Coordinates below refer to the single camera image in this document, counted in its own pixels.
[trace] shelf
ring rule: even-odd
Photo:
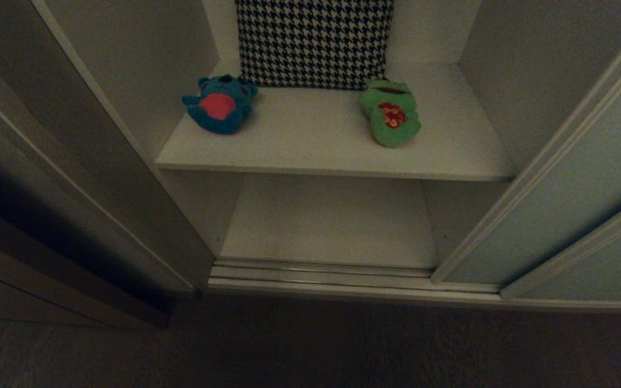
[[[249,174],[222,259],[434,268],[419,181]]]
[[[221,62],[212,74],[239,74]],[[163,169],[286,172],[470,181],[506,181],[515,167],[453,64],[399,64],[387,76],[407,81],[423,128],[400,148],[370,135],[360,92],[261,88],[239,133],[215,135],[184,115],[156,164]]]

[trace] plush toy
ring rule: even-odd
[[[374,80],[361,95],[372,136],[385,147],[399,147],[421,130],[416,99],[406,84]]]
[[[247,84],[229,74],[198,80],[200,96],[183,96],[188,115],[205,130],[232,135],[241,128],[244,118],[252,113],[251,98],[257,86]]]

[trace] houndstooth pillow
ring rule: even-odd
[[[236,0],[241,79],[365,89],[381,79],[392,0]]]

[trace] red belly patch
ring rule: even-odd
[[[377,106],[385,113],[385,125],[389,126],[393,130],[397,130],[399,126],[406,121],[406,115],[399,105],[389,102],[383,102]]]

